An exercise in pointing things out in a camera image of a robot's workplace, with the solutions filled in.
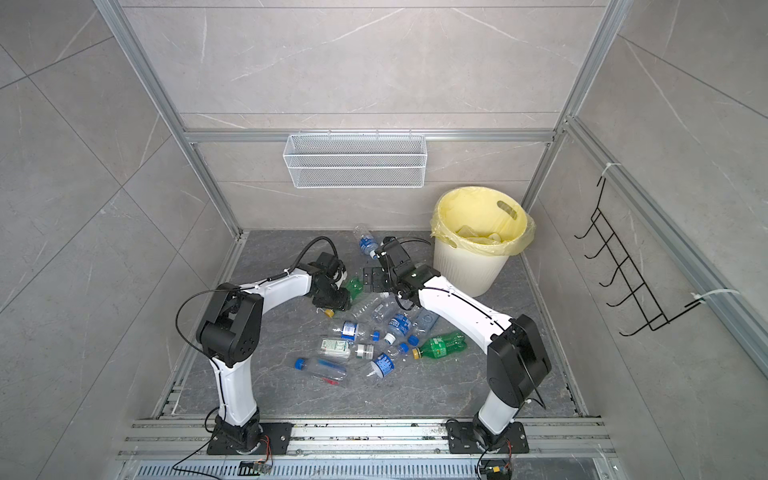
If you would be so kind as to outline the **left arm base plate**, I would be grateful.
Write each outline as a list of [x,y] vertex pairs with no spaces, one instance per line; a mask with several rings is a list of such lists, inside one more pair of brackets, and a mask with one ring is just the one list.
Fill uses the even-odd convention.
[[287,453],[293,429],[292,423],[250,422],[244,426],[232,426],[219,422],[214,427],[206,453],[224,455],[272,455]]

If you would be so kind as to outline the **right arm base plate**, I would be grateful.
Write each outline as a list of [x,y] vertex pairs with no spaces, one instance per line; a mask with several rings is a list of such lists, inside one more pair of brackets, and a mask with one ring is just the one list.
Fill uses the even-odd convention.
[[530,452],[527,434],[520,422],[513,422],[499,434],[487,430],[477,418],[472,421],[448,419],[446,428],[451,454],[507,452],[513,455]]

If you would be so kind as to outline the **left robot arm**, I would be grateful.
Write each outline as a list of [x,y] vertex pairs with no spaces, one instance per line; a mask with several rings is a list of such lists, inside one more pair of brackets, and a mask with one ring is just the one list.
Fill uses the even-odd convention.
[[296,263],[251,284],[223,283],[212,292],[196,331],[219,399],[209,455],[251,454],[266,446],[251,381],[263,314],[298,297],[309,297],[321,308],[345,310],[351,305],[351,294],[342,287],[346,278],[338,256],[323,252],[308,264]]

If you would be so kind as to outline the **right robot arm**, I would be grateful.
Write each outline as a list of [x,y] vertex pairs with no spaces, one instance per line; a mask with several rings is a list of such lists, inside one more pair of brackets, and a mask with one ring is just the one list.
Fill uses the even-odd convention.
[[434,312],[474,341],[486,354],[489,394],[472,420],[472,436],[484,452],[494,452],[523,434],[515,417],[538,387],[552,363],[535,322],[497,312],[451,284],[427,264],[416,264],[394,236],[383,239],[374,257],[382,270],[376,291],[389,291],[398,300]]

